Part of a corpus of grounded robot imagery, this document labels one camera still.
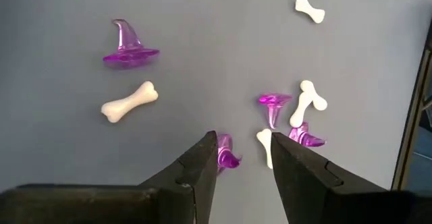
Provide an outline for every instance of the white bone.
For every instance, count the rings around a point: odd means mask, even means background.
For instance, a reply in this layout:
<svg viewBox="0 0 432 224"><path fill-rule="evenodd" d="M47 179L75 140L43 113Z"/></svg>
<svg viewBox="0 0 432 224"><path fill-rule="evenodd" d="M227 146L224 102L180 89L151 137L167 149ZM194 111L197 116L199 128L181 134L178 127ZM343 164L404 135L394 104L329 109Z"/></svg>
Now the white bone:
<svg viewBox="0 0 432 224"><path fill-rule="evenodd" d="M308 14L315 23L319 24L324 20L325 11L315 9L308 0L296 0L296 10Z"/></svg>
<svg viewBox="0 0 432 224"><path fill-rule="evenodd" d="M256 138L261 142L261 144L265 148L265 152L267 154L267 166L270 169L273 169L273 162L271 161L271 130L264 129L261 132L256 133Z"/></svg>
<svg viewBox="0 0 432 224"><path fill-rule="evenodd" d="M313 102L313 106L317 110L325 110L327 108L327 101L318 95L313 83L308 80L302 81L300 83L300 88L302 89L302 94L298 97L298 106L295 112L290 118L290 125L292 127L298 128L303 123L304 111Z"/></svg>
<svg viewBox="0 0 432 224"><path fill-rule="evenodd" d="M308 81L308 80L302 81L302 83L300 83L300 88L302 89L303 92L309 92L313 95L313 98L312 98L313 106L317 110L322 111L322 110L325 110L327 108L327 101L325 99L323 99L322 96L318 95L318 93L315 90L315 87L313 86L313 83L311 81Z"/></svg>
<svg viewBox="0 0 432 224"><path fill-rule="evenodd" d="M304 111L312 102L313 95L309 92L302 92L298 97L298 106L295 112L291 115L290 125L299 128L303 123Z"/></svg>
<svg viewBox="0 0 432 224"><path fill-rule="evenodd" d="M153 102L158 96L153 83L144 82L138 90L130 96L102 105L101 113L107 116L111 123L116 123L134 107Z"/></svg>

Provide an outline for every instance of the metal frame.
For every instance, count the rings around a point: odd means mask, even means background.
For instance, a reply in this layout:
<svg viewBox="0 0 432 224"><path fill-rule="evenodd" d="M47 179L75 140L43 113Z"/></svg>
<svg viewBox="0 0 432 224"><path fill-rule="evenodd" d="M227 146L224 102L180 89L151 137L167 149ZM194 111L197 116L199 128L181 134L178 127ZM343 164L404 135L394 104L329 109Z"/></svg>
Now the metal frame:
<svg viewBox="0 0 432 224"><path fill-rule="evenodd" d="M425 93L428 91L429 81L431 79L431 59L432 59L432 27L429 28L425 48L423 50L420 67L418 69L416 83L412 93L411 104L408 109L404 134L399 150L398 161L394 173L393 190L403 190L408 180L411 155L414 149L414 142L417 137L417 129L421 118L422 111L425 108Z"/></svg>

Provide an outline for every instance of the gray table surface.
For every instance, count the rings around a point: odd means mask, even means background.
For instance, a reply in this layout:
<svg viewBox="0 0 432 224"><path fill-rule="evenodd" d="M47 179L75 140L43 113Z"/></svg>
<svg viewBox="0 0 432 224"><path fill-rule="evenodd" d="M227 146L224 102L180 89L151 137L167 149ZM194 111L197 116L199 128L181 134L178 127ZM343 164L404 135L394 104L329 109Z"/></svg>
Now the gray table surface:
<svg viewBox="0 0 432 224"><path fill-rule="evenodd" d="M286 223L254 135L267 127L262 92L295 96L278 131L288 133L301 80L329 102L306 112L315 151L389 188L432 0L2 0L0 189L19 184L139 184L204 136L228 132L240 168L217 180L212 223ZM117 46L112 18L127 19L154 64L103 66ZM155 104L119 123L106 101L151 80Z"/></svg>

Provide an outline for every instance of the witch hat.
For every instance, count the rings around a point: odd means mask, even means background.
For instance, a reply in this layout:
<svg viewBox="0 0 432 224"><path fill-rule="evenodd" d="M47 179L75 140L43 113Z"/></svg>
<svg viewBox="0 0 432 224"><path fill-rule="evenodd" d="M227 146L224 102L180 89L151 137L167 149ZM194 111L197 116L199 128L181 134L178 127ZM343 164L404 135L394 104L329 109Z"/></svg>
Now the witch hat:
<svg viewBox="0 0 432 224"><path fill-rule="evenodd" d="M142 46L133 27L123 19L114 19L119 26L119 46L117 52L103 58L105 65L114 68L128 69L149 62L149 59L159 54L157 49L146 49Z"/></svg>
<svg viewBox="0 0 432 224"><path fill-rule="evenodd" d="M226 168L236 168L240 165L242 157L237 158L232 154L232 137L229 134L217 135L217 172L221 173Z"/></svg>

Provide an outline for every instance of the translucent purple plastic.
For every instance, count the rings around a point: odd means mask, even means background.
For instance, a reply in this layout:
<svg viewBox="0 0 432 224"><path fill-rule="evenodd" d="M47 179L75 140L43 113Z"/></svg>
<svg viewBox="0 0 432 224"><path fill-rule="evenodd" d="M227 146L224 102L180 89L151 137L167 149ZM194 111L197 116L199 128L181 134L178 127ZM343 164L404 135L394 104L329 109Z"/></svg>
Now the translucent purple plastic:
<svg viewBox="0 0 432 224"><path fill-rule="evenodd" d="M217 146L218 173L225 168L233 169L240 165L242 158L237 158L232 154L232 138L229 134L218 134Z"/></svg>
<svg viewBox="0 0 432 224"><path fill-rule="evenodd" d="M318 147L326 143L325 140L309 134L308 131L309 125L303 122L299 128L292 128L288 137L307 147Z"/></svg>
<svg viewBox="0 0 432 224"><path fill-rule="evenodd" d="M105 65L116 69L129 69L145 65L150 58L159 54L157 49L146 49L142 46L133 27L123 19L115 19L119 27L119 46L117 52L103 58Z"/></svg>
<svg viewBox="0 0 432 224"><path fill-rule="evenodd" d="M275 129L277 117L279 116L280 109L292 99L291 95L280 93L267 93L262 94L259 102L266 105L268 108L268 119L270 128Z"/></svg>

